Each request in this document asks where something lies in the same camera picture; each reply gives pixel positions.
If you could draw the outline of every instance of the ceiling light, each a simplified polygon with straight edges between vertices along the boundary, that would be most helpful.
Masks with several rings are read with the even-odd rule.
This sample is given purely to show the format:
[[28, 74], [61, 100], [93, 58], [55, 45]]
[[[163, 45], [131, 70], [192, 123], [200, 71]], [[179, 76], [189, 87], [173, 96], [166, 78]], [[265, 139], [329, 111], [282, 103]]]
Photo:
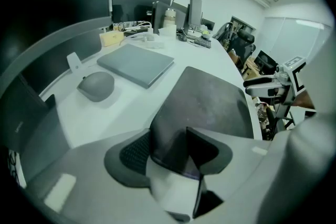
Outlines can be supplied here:
[[324, 30], [324, 25], [323, 24], [312, 22], [310, 20], [296, 20], [296, 23], [299, 24], [299, 25], [306, 25], [306, 26], [309, 26], [309, 27], [314, 27], [314, 28]]

